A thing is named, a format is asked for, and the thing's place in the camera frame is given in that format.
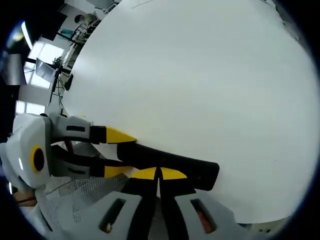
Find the white tabletop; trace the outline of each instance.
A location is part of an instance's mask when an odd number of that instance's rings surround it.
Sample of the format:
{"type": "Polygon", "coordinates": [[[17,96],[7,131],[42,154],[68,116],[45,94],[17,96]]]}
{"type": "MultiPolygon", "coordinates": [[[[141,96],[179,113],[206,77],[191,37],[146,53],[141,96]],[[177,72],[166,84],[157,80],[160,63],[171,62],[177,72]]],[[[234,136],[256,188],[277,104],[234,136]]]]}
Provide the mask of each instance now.
{"type": "Polygon", "coordinates": [[[317,77],[269,5],[124,0],[72,73],[70,115],[218,163],[209,194],[238,223],[285,218],[301,201],[318,155],[317,77]]]}

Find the white table surface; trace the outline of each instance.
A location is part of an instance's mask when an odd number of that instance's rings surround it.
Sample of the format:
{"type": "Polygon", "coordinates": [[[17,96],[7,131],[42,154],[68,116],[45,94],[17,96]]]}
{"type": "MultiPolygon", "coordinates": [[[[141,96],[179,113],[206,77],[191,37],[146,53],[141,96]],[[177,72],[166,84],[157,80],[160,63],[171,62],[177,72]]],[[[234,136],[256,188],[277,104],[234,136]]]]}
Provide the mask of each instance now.
{"type": "MultiPolygon", "coordinates": [[[[70,115],[218,163],[209,194],[238,223],[285,218],[301,201],[319,150],[317,77],[269,5],[124,0],[72,73],[70,115]]],[[[115,156],[115,146],[97,148],[115,156]]]]}

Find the black slot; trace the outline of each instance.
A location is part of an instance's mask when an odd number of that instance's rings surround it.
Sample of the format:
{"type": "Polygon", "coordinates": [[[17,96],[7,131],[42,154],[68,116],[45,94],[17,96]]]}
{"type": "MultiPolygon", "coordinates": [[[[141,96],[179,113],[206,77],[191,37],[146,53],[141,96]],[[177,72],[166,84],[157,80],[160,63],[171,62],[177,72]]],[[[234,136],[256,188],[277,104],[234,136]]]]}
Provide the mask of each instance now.
{"type": "Polygon", "coordinates": [[[110,224],[111,226],[115,223],[121,209],[125,205],[126,200],[124,199],[117,199],[108,212],[105,214],[101,224],[99,225],[99,229],[106,233],[107,225],[110,224]]]}
{"type": "Polygon", "coordinates": [[[84,126],[66,126],[67,131],[85,132],[86,128],[84,126]]]}
{"type": "Polygon", "coordinates": [[[191,204],[197,212],[205,233],[210,234],[214,232],[217,229],[217,225],[213,218],[208,214],[208,210],[204,204],[199,199],[191,200],[191,204]]]}
{"type": "Polygon", "coordinates": [[[67,168],[69,172],[73,173],[73,174],[80,174],[80,175],[85,175],[86,172],[85,171],[81,171],[81,170],[75,170],[75,169],[72,169],[70,167],[67,168]]]}

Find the yellow accent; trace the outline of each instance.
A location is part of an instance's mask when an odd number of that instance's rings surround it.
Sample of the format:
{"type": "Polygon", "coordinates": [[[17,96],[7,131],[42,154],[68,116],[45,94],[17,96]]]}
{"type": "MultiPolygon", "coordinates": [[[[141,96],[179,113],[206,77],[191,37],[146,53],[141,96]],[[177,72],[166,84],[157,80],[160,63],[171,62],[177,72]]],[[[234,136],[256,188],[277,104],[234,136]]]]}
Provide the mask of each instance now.
{"type": "Polygon", "coordinates": [[[118,174],[132,170],[132,166],[105,166],[104,178],[112,178],[118,174]]]}
{"type": "Polygon", "coordinates": [[[139,170],[137,172],[134,172],[130,178],[153,180],[155,179],[156,169],[157,169],[156,167],[151,167],[151,168],[139,170]]]}
{"type": "Polygon", "coordinates": [[[187,176],[182,172],[166,167],[161,167],[163,180],[186,179],[187,176]]]}
{"type": "Polygon", "coordinates": [[[30,158],[29,158],[29,161],[31,163],[31,167],[32,167],[32,170],[35,172],[35,173],[40,173],[40,171],[38,171],[36,169],[36,166],[35,166],[35,153],[38,149],[41,149],[41,146],[40,145],[34,145],[32,150],[31,150],[31,153],[30,153],[30,158]]]}
{"type": "Polygon", "coordinates": [[[108,144],[118,144],[118,143],[126,143],[126,142],[135,142],[135,139],[132,136],[125,134],[117,129],[112,127],[106,127],[106,142],[108,144]]]}

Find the window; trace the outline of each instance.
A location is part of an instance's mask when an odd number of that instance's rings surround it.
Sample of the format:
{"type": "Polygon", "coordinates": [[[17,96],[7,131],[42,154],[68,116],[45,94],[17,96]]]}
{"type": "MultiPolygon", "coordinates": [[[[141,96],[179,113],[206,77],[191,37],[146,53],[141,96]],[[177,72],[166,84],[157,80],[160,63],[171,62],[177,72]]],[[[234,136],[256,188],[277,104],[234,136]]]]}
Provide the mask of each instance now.
{"type": "Polygon", "coordinates": [[[34,104],[25,101],[16,101],[15,113],[16,114],[36,114],[40,115],[45,112],[45,106],[40,104],[34,104]]]}
{"type": "MultiPolygon", "coordinates": [[[[29,54],[30,59],[36,60],[39,58],[41,61],[45,63],[52,64],[55,58],[62,56],[64,50],[57,46],[53,46],[49,43],[44,43],[41,41],[37,41],[29,54]]],[[[50,87],[50,83],[44,80],[42,77],[39,77],[35,73],[36,65],[34,63],[26,62],[24,65],[24,76],[27,84],[48,89],[50,87]]]]}

